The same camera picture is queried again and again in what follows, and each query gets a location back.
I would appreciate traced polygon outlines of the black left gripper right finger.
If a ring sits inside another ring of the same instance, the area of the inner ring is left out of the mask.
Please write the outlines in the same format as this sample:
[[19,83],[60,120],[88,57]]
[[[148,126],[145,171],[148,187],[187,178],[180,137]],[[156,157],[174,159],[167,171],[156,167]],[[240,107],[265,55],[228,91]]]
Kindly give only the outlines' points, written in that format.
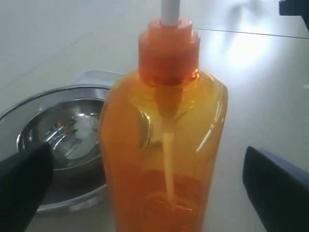
[[268,232],[309,230],[309,174],[279,156],[247,147],[243,184]]

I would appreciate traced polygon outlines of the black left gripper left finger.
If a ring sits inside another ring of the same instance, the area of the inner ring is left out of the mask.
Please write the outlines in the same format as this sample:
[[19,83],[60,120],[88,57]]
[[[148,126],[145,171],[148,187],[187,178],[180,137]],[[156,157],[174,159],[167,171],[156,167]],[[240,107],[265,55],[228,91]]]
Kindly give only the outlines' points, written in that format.
[[23,232],[47,194],[54,176],[52,150],[40,143],[0,162],[0,230]]

